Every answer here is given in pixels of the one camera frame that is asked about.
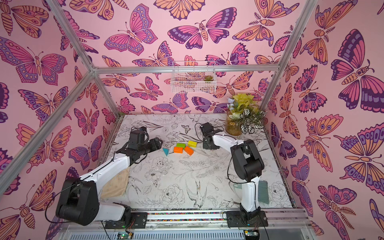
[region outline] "black cable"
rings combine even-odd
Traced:
[[[101,224],[103,225],[103,228],[104,228],[104,232],[105,234],[107,235],[108,239],[111,240],[111,238],[109,237],[108,233],[107,233],[107,230],[105,230],[105,227],[104,227],[104,224],[103,224],[103,221],[100,221]]]

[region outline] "floral printed tabletop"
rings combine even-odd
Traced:
[[[140,164],[132,165],[125,194],[101,201],[151,210],[238,208],[242,190],[240,184],[233,184],[227,178],[230,154],[221,148],[203,149],[199,124],[196,126],[197,136],[194,128],[198,122],[224,126],[225,118],[226,114],[126,115],[109,157],[129,140],[132,127],[141,126],[147,127],[150,139],[162,139],[162,147],[168,148],[170,153],[166,156],[163,150],[158,150],[148,154]],[[292,207],[264,131],[257,130],[237,138],[252,139],[263,158],[265,169],[261,180],[268,182],[269,204],[260,203],[261,207]],[[185,152],[173,153],[176,143],[189,140],[198,142],[197,148],[192,148],[192,156]],[[237,177],[233,164],[229,177],[235,182],[243,182]]]

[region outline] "potted plant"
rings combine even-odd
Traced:
[[[252,100],[252,95],[244,93],[236,94],[228,98],[228,117],[225,124],[227,133],[238,136],[242,133],[252,134],[256,129],[262,129],[262,119],[265,111]]]

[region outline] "flower illustration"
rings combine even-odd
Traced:
[[[180,208],[185,202],[183,190],[178,184],[173,184],[163,190],[160,202],[165,208]]]

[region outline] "bird illustration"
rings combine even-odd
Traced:
[[[207,187],[205,187],[205,194],[204,194],[204,196],[202,196],[200,193],[200,191],[201,191],[200,180],[199,180],[198,185],[197,185],[196,180],[195,180],[195,183],[196,183],[196,193],[192,193],[192,191],[188,188],[187,181],[185,181],[185,185],[187,187],[188,197],[190,200],[195,201],[193,207],[194,208],[201,208],[204,204],[205,197],[207,196]]]

